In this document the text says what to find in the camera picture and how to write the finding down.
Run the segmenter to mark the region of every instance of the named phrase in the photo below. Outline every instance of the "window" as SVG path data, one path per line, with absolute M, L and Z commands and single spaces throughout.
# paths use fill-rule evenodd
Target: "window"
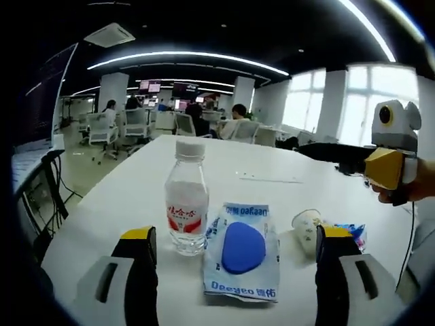
M 378 103 L 399 100 L 418 106 L 415 70 L 400 66 L 354 66 L 349 68 L 344 109 L 340 122 L 341 143 L 365 146 L 372 143 L 372 122 Z
M 326 70 L 293 76 L 285 100 L 283 124 L 315 132 L 324 97 Z

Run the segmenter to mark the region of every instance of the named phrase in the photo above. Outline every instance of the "floor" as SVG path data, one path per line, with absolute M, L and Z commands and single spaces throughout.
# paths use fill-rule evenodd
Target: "floor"
M 98 165 L 97 162 L 92 161 L 95 147 L 87 144 L 80 145 L 82 135 L 77 131 L 75 123 L 59 132 L 63 134 L 65 143 L 65 153 L 61 156 L 63 181 L 69 189 L 81 196 L 85 196 L 101 179 L 127 158 L 126 152 L 121 151 L 117 160 L 104 157 L 101 165 Z M 52 218 L 54 207 L 47 188 L 43 185 L 37 186 L 40 179 L 44 178 L 42 176 L 37 178 L 34 190 L 28 192 L 28 199 L 35 220 L 43 229 Z M 65 189 L 64 194 L 66 194 L 64 199 L 69 197 L 65 206 L 68 211 L 72 211 L 81 198 Z M 54 231 L 58 228 L 55 220 L 49 225 Z

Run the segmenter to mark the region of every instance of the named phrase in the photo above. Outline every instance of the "ceiling light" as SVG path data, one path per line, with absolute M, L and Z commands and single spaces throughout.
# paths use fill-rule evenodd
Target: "ceiling light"
M 223 94 L 230 94 L 230 95 L 233 94 L 232 92 L 227 92 L 225 90 L 211 90 L 210 88 L 198 88 L 198 89 L 199 90 L 205 90 L 205 91 L 208 91 L 208 92 L 216 92 L 216 93 L 223 93 Z
M 224 83 L 218 83 L 217 81 L 208 81 L 208 80 L 196 80 L 196 79 L 157 79 L 162 82 L 190 82 L 190 83 L 203 83 L 203 84 L 213 84 L 213 85 L 219 85 L 219 86 L 225 86 L 225 87 L 235 87 L 231 84 L 224 84 Z
M 255 62 L 255 61 L 251 61 L 251 60 L 247 60 L 247 59 L 243 59 L 243 58 L 237 58 L 236 56 L 226 56 L 223 54 L 208 53 L 208 52 L 191 52 L 191 51 L 160 51 L 160 52 L 148 52 L 148 53 L 132 54 L 130 56 L 121 56 L 119 58 L 115 58 L 115 59 L 111 59 L 108 61 L 97 63 L 96 65 L 88 67 L 88 70 L 91 70 L 91 69 L 94 69 L 97 67 L 101 67 L 104 65 L 108 65 L 109 63 L 133 59 L 133 58 L 141 58 L 143 56 L 205 56 L 205 57 L 210 57 L 210 58 L 219 58 L 219 59 L 226 59 L 226 60 L 231 60 L 231 61 L 242 62 L 242 63 L 245 63 L 247 65 L 268 69 L 270 71 L 274 71 L 274 72 L 279 73 L 281 75 L 285 75 L 285 76 L 289 75 L 285 71 L 273 68 L 273 67 L 268 66 L 268 65 L 264 65 L 264 64 L 259 63 L 259 62 Z
M 373 24 L 365 17 L 365 15 L 352 3 L 350 0 L 339 0 L 370 32 L 370 34 L 376 39 L 376 42 L 381 46 L 385 55 L 390 62 L 396 62 L 396 58 L 393 52 L 387 45 L 387 42 L 379 34 L 378 30 L 373 26 Z
M 100 86 L 95 86 L 95 87 L 92 87 L 92 88 L 88 88 L 87 90 L 81 90 L 79 92 L 74 93 L 73 96 L 77 95 L 77 94 L 85 93 L 85 92 L 87 92 L 89 90 L 96 90 L 97 88 L 100 88 Z
M 391 0 L 377 0 L 383 5 L 391 15 L 395 16 L 400 24 L 413 36 L 413 38 L 421 43 L 424 41 L 425 36 L 420 27 L 413 22 L 409 15 L 396 3 Z

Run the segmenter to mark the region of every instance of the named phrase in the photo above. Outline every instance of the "water bottle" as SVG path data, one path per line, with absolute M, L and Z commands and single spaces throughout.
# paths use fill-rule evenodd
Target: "water bottle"
M 204 250 L 209 209 L 204 152 L 204 144 L 177 141 L 177 162 L 164 186 L 169 231 L 175 248 L 185 256 L 195 256 Z

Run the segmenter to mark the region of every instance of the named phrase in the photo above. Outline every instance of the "bottle label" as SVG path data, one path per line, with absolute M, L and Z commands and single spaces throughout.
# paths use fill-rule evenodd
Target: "bottle label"
M 184 205 L 167 205 L 169 227 L 181 233 L 201 234 L 207 211 Z

